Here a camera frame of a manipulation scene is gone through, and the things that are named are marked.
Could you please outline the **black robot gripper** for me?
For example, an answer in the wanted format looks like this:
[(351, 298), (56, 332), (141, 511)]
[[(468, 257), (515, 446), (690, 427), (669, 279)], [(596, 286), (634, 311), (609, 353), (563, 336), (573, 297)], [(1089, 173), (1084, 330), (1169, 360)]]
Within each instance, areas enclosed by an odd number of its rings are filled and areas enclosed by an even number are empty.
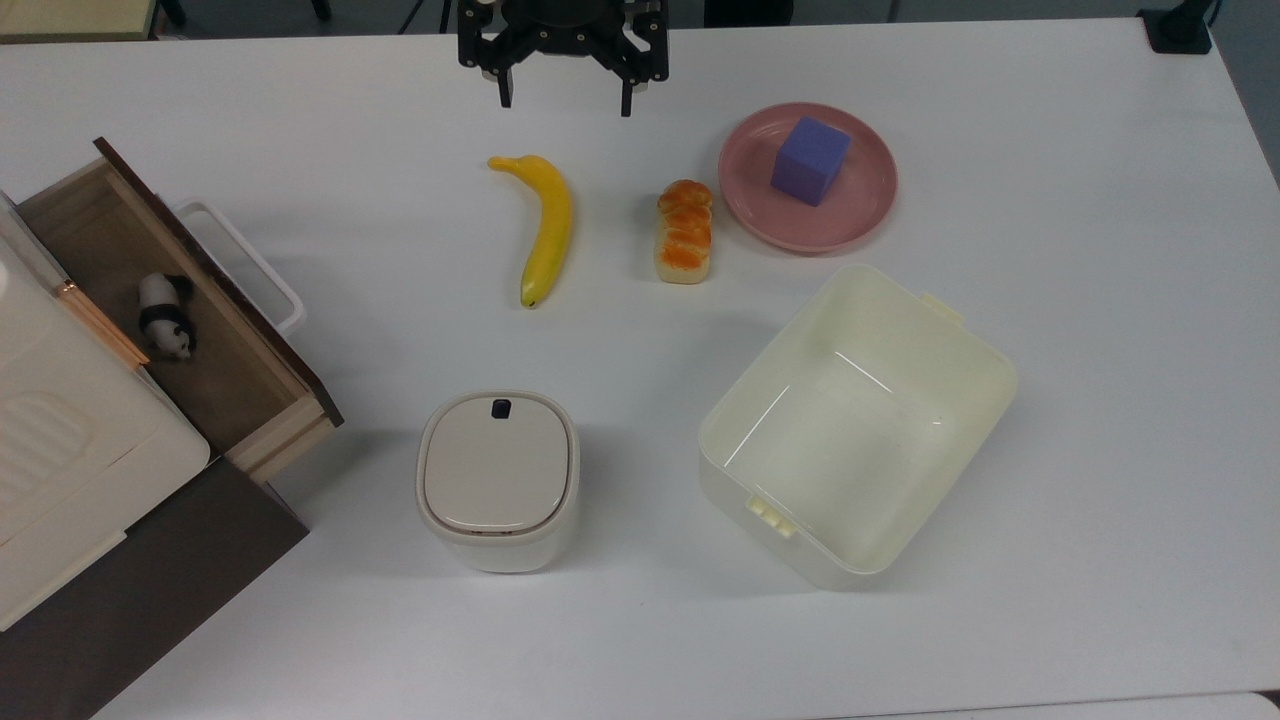
[(622, 82), (630, 118), (637, 85), (669, 78), (668, 19), (663, 1), (460, 1), (460, 64), (498, 79), (511, 109), (512, 69), (532, 54), (590, 58)]

